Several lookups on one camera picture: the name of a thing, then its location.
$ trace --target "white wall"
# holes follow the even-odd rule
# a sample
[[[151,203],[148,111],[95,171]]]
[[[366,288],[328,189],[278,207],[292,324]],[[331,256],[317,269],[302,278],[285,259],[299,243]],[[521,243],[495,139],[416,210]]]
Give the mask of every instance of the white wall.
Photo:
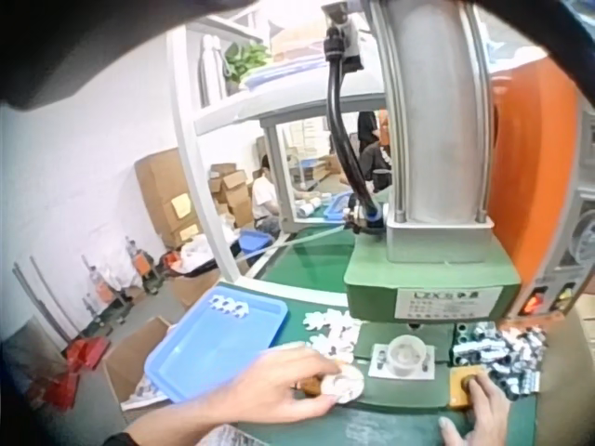
[[[189,37],[196,67],[200,34]],[[196,82],[196,70],[191,79]],[[39,298],[74,335],[37,280],[29,256],[82,329],[90,322],[82,297],[91,287],[81,255],[105,262],[121,254],[125,235],[156,258],[164,252],[142,201],[134,162],[177,146],[165,36],[116,61],[71,98],[27,112],[3,106],[0,125],[0,337],[36,315],[63,347],[20,288],[12,265],[19,262]],[[201,153],[205,166],[236,162],[250,177],[258,168],[253,146],[261,131],[257,123],[237,127],[201,138]]]

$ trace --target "hand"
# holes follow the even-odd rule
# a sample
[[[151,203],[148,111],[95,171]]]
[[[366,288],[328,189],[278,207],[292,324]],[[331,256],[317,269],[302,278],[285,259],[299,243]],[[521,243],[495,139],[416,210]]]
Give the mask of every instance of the hand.
[[[510,402],[504,392],[486,374],[479,374],[469,381],[473,402],[475,428],[462,439],[452,421],[440,418],[445,446],[504,446]]]
[[[221,423],[292,423],[322,416],[335,405],[335,397],[295,400],[291,386],[304,378],[339,372],[334,362],[310,348],[272,350],[211,395],[210,404],[220,413]]]

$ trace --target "red light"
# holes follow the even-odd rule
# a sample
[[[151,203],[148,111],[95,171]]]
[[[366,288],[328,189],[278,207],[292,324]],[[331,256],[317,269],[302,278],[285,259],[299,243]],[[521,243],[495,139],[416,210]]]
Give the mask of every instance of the red light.
[[[524,304],[521,314],[532,314],[543,303],[543,295],[532,295]]]

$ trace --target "potted plant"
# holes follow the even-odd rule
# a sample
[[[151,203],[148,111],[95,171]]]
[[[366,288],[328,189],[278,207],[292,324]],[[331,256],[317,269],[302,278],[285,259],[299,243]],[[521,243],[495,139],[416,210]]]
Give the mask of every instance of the potted plant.
[[[225,52],[225,61],[227,62],[225,77],[228,81],[228,93],[235,93],[239,84],[251,70],[266,65],[270,59],[269,49],[264,45],[231,45]]]

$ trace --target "green tabletop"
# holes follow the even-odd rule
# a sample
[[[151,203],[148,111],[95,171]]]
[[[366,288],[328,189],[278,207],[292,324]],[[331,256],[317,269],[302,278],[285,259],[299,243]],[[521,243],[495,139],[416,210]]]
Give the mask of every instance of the green tabletop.
[[[302,231],[305,237],[316,230]],[[344,293],[343,276],[353,247],[348,231],[285,249],[273,258],[261,280],[322,291]],[[308,302],[286,300],[289,317],[275,344],[308,340],[311,333],[303,327],[304,315],[324,307]],[[455,421],[461,434],[470,425],[463,413],[448,410],[437,413],[373,413],[354,407],[336,407],[323,418],[294,425],[241,425],[248,434],[269,444],[281,445],[391,445],[412,446],[442,444],[438,417]],[[534,444],[536,398],[529,397],[512,404],[509,417],[509,446]]]

